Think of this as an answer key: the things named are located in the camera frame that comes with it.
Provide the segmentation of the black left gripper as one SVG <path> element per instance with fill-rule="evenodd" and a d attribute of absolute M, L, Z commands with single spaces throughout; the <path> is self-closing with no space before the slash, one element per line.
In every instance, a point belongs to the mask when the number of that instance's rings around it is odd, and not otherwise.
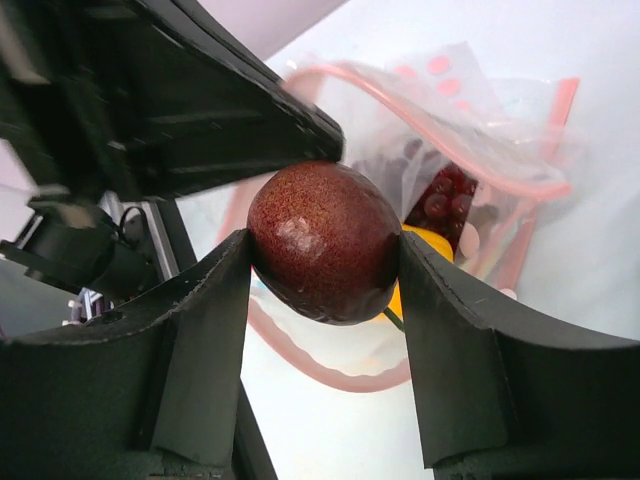
<path fill-rule="evenodd" d="M 34 197 L 139 199 L 140 123 L 116 35 L 139 19 L 136 1 L 2 2 L 2 133 Z"/>

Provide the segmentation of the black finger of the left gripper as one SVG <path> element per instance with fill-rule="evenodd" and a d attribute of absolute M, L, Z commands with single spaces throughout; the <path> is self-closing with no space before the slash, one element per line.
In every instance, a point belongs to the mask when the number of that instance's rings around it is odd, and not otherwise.
<path fill-rule="evenodd" d="M 177 198 L 307 160 L 339 125 L 196 1 L 73 1 L 98 90 L 100 152 L 123 198 Z"/>

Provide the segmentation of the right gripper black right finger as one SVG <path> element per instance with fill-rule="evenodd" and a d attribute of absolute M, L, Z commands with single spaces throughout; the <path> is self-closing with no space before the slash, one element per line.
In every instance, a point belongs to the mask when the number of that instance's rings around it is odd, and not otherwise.
<path fill-rule="evenodd" d="M 401 238 L 424 465 L 438 479 L 635 479 L 639 344 L 531 309 Z"/>

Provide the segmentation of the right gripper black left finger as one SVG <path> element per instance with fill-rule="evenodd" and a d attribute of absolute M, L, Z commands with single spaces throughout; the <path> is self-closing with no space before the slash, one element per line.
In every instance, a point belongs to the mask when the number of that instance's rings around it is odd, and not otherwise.
<path fill-rule="evenodd" d="M 5 479 L 217 479 L 231 463 L 250 240 L 82 326 L 1 343 Z"/>

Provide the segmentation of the dark purple passion fruit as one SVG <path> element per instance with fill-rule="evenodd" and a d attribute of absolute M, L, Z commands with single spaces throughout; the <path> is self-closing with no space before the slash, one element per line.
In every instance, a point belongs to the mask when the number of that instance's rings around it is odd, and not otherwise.
<path fill-rule="evenodd" d="M 324 161 L 280 170 L 252 200 L 247 228 L 257 276 L 296 313 L 355 325 L 390 303 L 402 228 L 357 171 Z"/>

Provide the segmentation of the purple grape bunch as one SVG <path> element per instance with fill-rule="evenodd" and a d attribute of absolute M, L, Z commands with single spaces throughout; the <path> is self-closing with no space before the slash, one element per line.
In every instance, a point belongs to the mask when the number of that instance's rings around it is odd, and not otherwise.
<path fill-rule="evenodd" d="M 403 224 L 432 231 L 453 249 L 470 213 L 477 180 L 420 138 L 353 168 L 387 198 Z"/>

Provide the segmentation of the clear bag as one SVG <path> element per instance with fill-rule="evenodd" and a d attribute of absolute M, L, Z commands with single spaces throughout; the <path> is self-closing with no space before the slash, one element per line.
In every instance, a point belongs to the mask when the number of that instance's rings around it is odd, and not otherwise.
<path fill-rule="evenodd" d="M 291 63 L 284 88 L 329 113 L 345 134 L 344 162 L 420 138 L 477 180 L 458 247 L 418 227 L 464 272 L 513 295 L 536 218 L 571 191 L 581 147 L 564 131 L 580 81 L 490 79 L 465 43 L 379 69 L 357 62 Z"/>

